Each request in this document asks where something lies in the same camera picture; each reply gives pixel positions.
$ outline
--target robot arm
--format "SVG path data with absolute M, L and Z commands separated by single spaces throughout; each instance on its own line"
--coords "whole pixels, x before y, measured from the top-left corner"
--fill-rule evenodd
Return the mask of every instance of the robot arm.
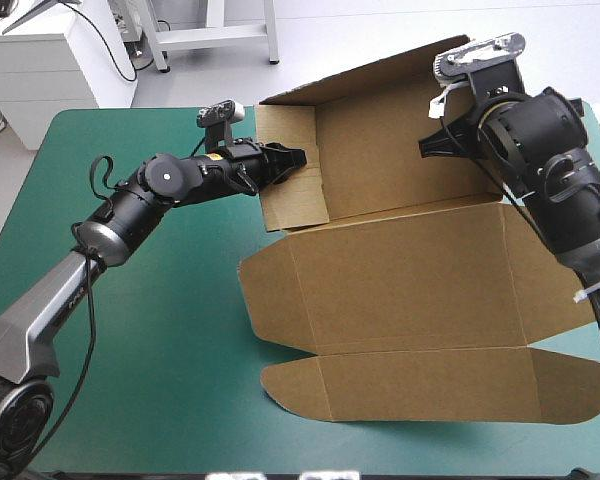
M 302 150 L 234 140 L 230 124 L 243 116 L 232 101 L 202 109 L 197 123 L 206 129 L 207 153 L 184 159 L 157 154 L 118 182 L 110 197 L 99 196 L 100 207 L 74 226 L 75 251 L 0 315 L 0 479 L 27 465 L 49 419 L 53 394 L 46 377 L 60 373 L 53 338 L 86 295 L 88 282 L 124 264 L 171 208 L 256 195 L 306 165 Z M 103 158 L 109 162 L 106 184 L 113 164 Z M 94 162 L 92 186 L 96 167 Z
M 552 88 L 527 95 L 515 61 L 524 46 L 511 33 L 438 55 L 441 85 L 448 92 L 463 82 L 475 104 L 421 140 L 420 150 L 469 157 L 480 166 L 479 159 L 489 160 L 524 202 L 533 221 L 522 213 L 544 245 L 579 277 L 581 299 L 591 300 L 600 328 L 600 171 L 586 150 L 582 104 Z M 434 100 L 443 104 L 444 95 Z

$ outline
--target open cardboard box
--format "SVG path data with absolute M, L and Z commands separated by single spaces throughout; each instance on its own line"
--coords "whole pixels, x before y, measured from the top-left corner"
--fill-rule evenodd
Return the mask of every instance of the open cardboard box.
M 455 37 L 272 97 L 260 141 L 308 167 L 261 197 L 269 230 L 243 261 L 253 329 L 316 356 L 264 369 L 308 418 L 567 424 L 600 412 L 600 363 L 530 348 L 593 321 L 577 279 L 467 160 L 420 158 Z M 470 105 L 460 92 L 450 116 Z

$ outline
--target green table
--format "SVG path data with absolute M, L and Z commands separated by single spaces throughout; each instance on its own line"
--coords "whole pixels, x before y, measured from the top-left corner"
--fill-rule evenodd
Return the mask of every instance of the green table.
M 0 237 L 0 312 L 73 246 L 97 206 L 91 160 L 123 178 L 158 151 L 185 156 L 196 109 L 68 111 L 54 120 Z M 600 129 L 589 115 L 592 153 Z M 253 110 L 235 128 L 253 134 Z M 580 425 L 306 420 L 279 408 L 261 369 L 304 354 L 255 338 L 236 269 L 279 238 L 256 198 L 169 213 L 137 254 L 95 287 L 99 343 L 82 396 L 36 460 L 41 470 L 208 472 L 359 469 L 386 474 L 564 475 L 600 471 L 600 416 Z M 56 414 L 88 341 L 83 303 L 56 339 Z M 543 346 L 600 360 L 594 325 Z

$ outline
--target metal frame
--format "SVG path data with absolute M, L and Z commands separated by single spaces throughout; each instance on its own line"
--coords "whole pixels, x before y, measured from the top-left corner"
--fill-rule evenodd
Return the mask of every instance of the metal frame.
M 245 42 L 269 43 L 269 62 L 277 64 L 278 38 L 274 0 L 263 0 L 265 23 L 227 27 L 224 24 L 224 0 L 207 0 L 205 28 L 160 31 L 151 0 L 136 0 L 142 28 L 158 70 L 167 73 L 167 52 L 198 48 L 224 47 Z

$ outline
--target white cabinet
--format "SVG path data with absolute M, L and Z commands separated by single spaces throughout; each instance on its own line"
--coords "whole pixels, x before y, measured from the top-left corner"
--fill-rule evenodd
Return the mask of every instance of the white cabinet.
M 129 107 L 137 86 L 118 74 L 95 30 L 64 5 L 2 35 L 33 4 L 20 0 L 0 21 L 0 110 L 30 150 L 40 146 L 57 113 Z M 78 8 L 102 32 L 125 76 L 133 78 L 108 3 L 84 0 Z

